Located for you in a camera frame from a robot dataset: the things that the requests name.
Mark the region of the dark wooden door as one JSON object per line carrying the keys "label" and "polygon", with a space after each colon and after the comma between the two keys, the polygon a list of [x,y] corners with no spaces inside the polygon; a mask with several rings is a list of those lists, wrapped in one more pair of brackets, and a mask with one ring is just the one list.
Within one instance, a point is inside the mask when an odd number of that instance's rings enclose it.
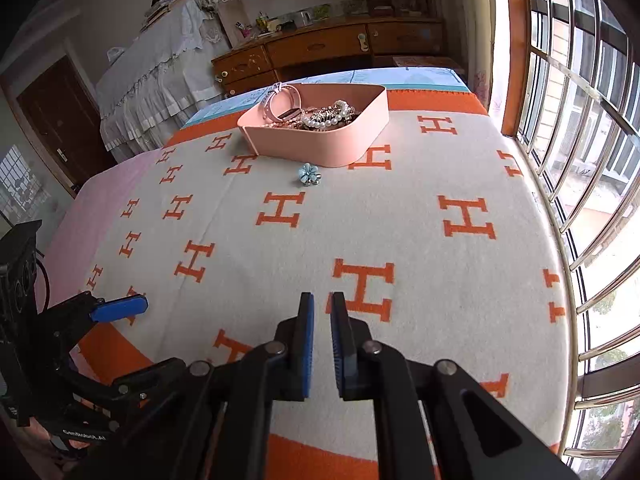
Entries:
{"label": "dark wooden door", "polygon": [[1,89],[26,140],[66,192],[116,165],[100,135],[96,100],[69,54],[1,65]]}

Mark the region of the orange H pattern blanket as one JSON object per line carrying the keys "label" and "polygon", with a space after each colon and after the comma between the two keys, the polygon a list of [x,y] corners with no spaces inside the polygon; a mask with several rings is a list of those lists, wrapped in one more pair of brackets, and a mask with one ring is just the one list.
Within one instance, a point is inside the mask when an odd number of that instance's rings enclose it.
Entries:
{"label": "orange H pattern blanket", "polygon": [[274,408],[271,479],[373,479],[371,405],[342,402],[329,296],[408,359],[458,362],[549,448],[561,441],[568,336],[558,252],[513,145],[466,94],[395,91],[360,159],[303,186],[255,155],[234,116],[160,151],[111,225],[89,292],[149,311],[80,351],[104,382],[178,356],[220,365],[316,300],[307,402]]}

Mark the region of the blue flower brooch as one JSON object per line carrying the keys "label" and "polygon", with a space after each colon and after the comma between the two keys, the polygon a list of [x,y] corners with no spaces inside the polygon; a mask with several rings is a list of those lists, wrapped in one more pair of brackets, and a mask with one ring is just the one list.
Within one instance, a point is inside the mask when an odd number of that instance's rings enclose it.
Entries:
{"label": "blue flower brooch", "polygon": [[303,166],[299,168],[297,177],[303,186],[318,185],[322,179],[319,168],[311,165],[310,162],[305,162]]}

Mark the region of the wooden desk with drawers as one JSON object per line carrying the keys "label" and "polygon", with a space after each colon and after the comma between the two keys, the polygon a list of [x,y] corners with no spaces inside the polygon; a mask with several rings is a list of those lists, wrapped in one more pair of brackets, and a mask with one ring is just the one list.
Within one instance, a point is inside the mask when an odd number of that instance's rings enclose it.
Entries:
{"label": "wooden desk with drawers", "polygon": [[392,67],[398,58],[439,66],[448,60],[446,28],[437,18],[330,18],[292,32],[247,41],[213,59],[227,96],[311,75]]}

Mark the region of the blue tree pattern bedsheet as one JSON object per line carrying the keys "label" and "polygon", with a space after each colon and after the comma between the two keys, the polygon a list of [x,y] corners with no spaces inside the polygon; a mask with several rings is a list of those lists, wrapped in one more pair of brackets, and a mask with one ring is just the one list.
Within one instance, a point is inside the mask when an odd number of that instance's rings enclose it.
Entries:
{"label": "blue tree pattern bedsheet", "polygon": [[[290,81],[290,84],[378,84],[392,90],[437,90],[469,93],[470,89],[454,70],[440,67],[385,67],[310,76]],[[238,96],[230,96],[213,102],[196,112],[184,125],[195,126],[201,122],[242,112],[264,97],[274,84]]]}

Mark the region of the metal window grille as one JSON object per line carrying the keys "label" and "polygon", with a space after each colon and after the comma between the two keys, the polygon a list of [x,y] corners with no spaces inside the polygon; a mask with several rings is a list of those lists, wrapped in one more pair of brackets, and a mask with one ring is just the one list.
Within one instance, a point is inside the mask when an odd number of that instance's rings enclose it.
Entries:
{"label": "metal window grille", "polygon": [[572,322],[561,456],[611,477],[639,439],[639,48],[605,0],[529,0],[518,143],[561,245]]}

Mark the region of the pink plastic tray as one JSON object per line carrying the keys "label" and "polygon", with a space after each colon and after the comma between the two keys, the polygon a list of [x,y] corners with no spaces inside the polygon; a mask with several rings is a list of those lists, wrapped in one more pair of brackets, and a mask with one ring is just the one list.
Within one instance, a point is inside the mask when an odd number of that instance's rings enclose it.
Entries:
{"label": "pink plastic tray", "polygon": [[253,153],[345,167],[360,159],[390,121],[387,91],[378,84],[293,84],[303,100],[299,118],[270,127],[260,103],[238,119]]}

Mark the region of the pink strap smartwatch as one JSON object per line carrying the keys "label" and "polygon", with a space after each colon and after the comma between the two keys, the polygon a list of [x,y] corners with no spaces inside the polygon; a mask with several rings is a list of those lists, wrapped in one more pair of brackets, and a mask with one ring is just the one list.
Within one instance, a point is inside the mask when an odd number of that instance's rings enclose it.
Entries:
{"label": "pink strap smartwatch", "polygon": [[262,97],[260,109],[267,126],[282,127],[302,114],[302,95],[292,84],[276,82]]}

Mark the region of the white lace covered furniture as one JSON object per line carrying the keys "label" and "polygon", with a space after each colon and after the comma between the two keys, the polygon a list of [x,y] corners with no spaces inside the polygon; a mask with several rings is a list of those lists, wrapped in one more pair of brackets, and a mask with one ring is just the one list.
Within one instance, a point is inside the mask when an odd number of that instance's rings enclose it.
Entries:
{"label": "white lace covered furniture", "polygon": [[216,0],[180,0],[96,84],[100,135],[116,162],[161,148],[224,97],[213,59],[230,51]]}

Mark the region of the pink bedsheet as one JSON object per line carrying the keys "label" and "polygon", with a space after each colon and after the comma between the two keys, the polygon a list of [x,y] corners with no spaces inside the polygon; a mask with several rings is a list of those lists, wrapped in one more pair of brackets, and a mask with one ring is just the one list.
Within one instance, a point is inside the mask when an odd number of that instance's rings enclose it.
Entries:
{"label": "pink bedsheet", "polygon": [[84,184],[44,252],[44,269],[38,272],[35,286],[38,308],[53,307],[88,288],[96,251],[158,156],[159,150],[144,152]]}

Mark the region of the beige curtain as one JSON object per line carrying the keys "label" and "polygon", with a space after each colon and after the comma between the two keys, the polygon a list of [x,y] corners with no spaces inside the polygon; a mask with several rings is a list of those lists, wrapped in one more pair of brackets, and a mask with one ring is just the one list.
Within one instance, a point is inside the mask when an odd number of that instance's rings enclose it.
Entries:
{"label": "beige curtain", "polygon": [[506,112],[510,75],[508,0],[430,0],[445,22],[447,48],[496,127]]}

